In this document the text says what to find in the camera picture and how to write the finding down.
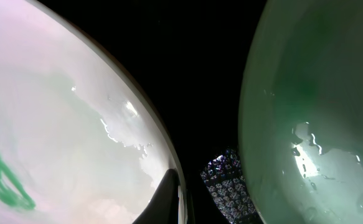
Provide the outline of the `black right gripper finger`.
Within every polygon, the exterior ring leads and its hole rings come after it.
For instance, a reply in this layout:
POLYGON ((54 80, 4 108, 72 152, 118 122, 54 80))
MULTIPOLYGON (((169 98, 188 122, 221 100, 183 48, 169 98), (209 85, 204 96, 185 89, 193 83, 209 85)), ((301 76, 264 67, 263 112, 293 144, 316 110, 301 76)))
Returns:
POLYGON ((168 169, 151 201, 133 224, 178 224, 179 177, 175 169, 168 169))

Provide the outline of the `white plate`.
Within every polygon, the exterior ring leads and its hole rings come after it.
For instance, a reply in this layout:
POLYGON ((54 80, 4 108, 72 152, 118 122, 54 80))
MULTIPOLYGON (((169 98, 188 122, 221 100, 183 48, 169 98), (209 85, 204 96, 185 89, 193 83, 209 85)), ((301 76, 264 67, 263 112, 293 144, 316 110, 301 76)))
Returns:
POLYGON ((166 130, 130 79, 37 1, 0 0, 0 223, 133 223, 168 169, 166 130))

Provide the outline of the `mint plate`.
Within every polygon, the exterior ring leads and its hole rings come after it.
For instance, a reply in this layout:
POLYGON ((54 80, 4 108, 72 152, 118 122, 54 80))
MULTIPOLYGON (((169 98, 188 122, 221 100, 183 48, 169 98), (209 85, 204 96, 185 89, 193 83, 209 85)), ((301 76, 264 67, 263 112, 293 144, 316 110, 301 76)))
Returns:
POLYGON ((363 0, 266 3, 238 140, 264 223, 363 224, 363 0))

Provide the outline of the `black round tray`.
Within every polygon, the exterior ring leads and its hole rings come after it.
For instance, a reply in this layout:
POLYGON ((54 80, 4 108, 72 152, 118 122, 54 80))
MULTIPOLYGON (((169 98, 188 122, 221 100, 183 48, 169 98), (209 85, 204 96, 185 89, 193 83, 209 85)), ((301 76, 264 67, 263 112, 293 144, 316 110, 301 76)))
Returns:
POLYGON ((196 223, 225 223, 200 177, 238 144, 243 71, 264 1, 45 0, 131 74, 167 128, 196 223))

